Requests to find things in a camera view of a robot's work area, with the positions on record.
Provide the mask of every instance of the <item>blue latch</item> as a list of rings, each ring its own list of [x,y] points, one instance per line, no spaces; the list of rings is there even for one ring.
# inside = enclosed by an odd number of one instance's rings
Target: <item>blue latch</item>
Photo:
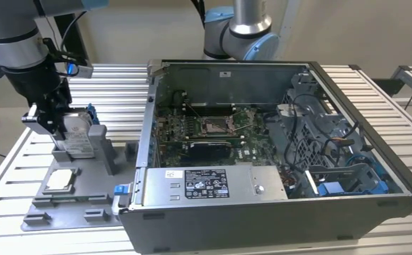
[[[121,184],[115,186],[113,193],[116,196],[124,196],[130,194],[130,185]]]

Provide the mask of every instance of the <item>motherboard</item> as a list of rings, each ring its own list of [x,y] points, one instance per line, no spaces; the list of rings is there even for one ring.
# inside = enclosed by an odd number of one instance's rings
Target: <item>motherboard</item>
[[[158,143],[162,167],[280,165],[256,107],[160,109]]]

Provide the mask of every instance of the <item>power supply label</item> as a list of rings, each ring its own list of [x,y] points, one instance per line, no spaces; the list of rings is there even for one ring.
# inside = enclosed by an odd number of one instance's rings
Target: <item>power supply label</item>
[[[186,170],[184,180],[188,199],[230,198],[226,169]]]

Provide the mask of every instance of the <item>sticker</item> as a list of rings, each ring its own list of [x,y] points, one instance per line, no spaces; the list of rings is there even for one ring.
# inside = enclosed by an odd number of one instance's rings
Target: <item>sticker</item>
[[[186,170],[184,181],[188,199],[230,198],[226,169]]]
[[[93,147],[85,132],[65,132],[64,150],[69,154],[93,153]]]
[[[232,76],[232,73],[231,72],[220,72],[219,74],[220,78],[228,78]]]
[[[183,170],[167,170],[166,178],[183,178]]]

